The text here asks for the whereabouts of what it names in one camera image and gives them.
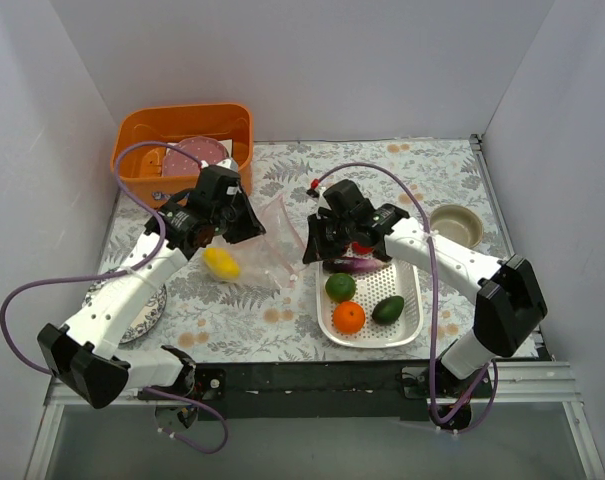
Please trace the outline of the dark green avocado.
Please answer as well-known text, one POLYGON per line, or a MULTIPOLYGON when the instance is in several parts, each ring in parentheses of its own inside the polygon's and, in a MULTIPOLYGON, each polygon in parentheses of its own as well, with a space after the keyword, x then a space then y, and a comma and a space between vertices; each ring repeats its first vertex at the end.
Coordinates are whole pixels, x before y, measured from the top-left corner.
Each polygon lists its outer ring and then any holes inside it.
POLYGON ((390 296, 374 307, 371 318, 378 325, 392 325, 400 318, 404 306, 405 301, 402 296, 390 296))

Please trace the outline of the green lime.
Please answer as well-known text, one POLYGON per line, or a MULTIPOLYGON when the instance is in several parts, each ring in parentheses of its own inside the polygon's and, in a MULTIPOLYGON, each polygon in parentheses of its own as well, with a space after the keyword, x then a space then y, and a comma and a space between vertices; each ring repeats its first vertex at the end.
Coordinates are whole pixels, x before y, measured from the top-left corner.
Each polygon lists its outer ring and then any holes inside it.
POLYGON ((356 291, 356 281, 346 273, 332 274, 325 282, 327 296, 336 303, 350 301, 356 291))

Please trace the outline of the clear zip top bag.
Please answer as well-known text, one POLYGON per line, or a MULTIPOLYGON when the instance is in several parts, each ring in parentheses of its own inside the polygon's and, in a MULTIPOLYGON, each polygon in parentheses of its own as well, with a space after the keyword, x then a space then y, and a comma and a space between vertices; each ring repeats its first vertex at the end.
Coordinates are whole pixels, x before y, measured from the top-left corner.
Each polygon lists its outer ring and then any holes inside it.
POLYGON ((262 236, 231 245, 215 238, 208 247, 226 249, 241 269, 235 281, 212 277, 221 282, 268 289, 290 288, 305 268, 302 263, 303 241, 287 213, 282 195, 258 211, 258 219, 266 229, 262 236))

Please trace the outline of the orange tangerine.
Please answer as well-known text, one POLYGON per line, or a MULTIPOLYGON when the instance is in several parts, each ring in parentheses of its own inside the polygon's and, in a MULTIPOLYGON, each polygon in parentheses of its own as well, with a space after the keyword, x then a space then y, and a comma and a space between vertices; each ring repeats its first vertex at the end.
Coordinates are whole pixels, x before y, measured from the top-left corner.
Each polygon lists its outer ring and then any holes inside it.
POLYGON ((366 322, 366 313, 359 304, 345 301, 335 307, 332 321, 339 333, 345 335, 356 334, 366 322))

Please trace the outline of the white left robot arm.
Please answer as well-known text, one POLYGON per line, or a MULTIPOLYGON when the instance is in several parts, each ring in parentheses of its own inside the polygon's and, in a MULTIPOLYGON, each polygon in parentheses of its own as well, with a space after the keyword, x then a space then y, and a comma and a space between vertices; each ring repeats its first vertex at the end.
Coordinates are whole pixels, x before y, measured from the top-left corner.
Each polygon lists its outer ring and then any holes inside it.
POLYGON ((43 327, 37 340, 49 369, 96 409, 131 388, 187 398, 196 368, 188 354, 171 346, 122 351, 121 339, 160 287, 214 237, 236 244, 264 232, 230 161, 204 167, 185 204, 168 201, 153 212, 120 270, 83 308, 59 327, 43 327))

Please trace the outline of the yellow mango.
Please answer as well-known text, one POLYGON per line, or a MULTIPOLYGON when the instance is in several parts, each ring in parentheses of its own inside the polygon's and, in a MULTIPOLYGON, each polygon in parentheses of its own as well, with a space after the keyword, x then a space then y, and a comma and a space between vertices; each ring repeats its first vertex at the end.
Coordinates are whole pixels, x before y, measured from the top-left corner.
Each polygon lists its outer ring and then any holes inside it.
POLYGON ((209 271, 219 280, 235 281, 241 275, 241 269, 236 260, 224 248, 207 247, 202 260, 209 271))

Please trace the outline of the white perforated plastic basket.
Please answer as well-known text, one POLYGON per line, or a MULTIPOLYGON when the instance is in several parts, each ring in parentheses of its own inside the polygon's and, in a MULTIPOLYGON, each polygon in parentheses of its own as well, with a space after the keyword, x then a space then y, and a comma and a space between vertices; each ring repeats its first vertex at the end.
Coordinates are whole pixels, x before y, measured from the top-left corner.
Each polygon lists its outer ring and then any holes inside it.
POLYGON ((329 298, 325 290, 330 273, 321 265, 314 267, 314 273, 317 322, 325 336, 334 343, 350 348, 382 349, 407 345, 418 337, 423 327, 424 314, 415 266, 392 260, 375 272, 353 275, 356 283, 353 301, 360 305, 366 314, 363 327, 353 334, 339 332, 333 323, 333 312, 337 303, 329 298), (377 324, 371 317, 374 307, 393 295, 404 299, 404 308, 399 318, 386 326, 377 324))

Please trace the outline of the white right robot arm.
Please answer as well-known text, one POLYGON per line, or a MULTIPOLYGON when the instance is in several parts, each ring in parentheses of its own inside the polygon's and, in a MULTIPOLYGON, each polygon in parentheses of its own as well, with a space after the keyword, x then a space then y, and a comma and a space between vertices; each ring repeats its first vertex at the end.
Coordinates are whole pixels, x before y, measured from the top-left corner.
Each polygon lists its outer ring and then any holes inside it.
POLYGON ((436 389, 457 397, 471 375, 496 357, 509 358, 546 317, 531 263, 520 255, 486 256, 427 231, 397 206, 374 207, 351 180, 326 190, 308 218, 306 264, 337 258, 352 243, 431 273, 475 307, 473 326, 437 360, 436 389))

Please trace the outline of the purple eggplant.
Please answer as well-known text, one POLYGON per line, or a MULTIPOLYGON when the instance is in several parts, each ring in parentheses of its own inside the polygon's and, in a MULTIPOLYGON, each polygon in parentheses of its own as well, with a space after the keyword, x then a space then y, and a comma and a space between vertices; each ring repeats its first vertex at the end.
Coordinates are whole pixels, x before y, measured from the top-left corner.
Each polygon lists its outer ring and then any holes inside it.
POLYGON ((324 260, 322 267, 330 273, 365 274, 378 271, 387 265, 376 258, 340 257, 324 260))

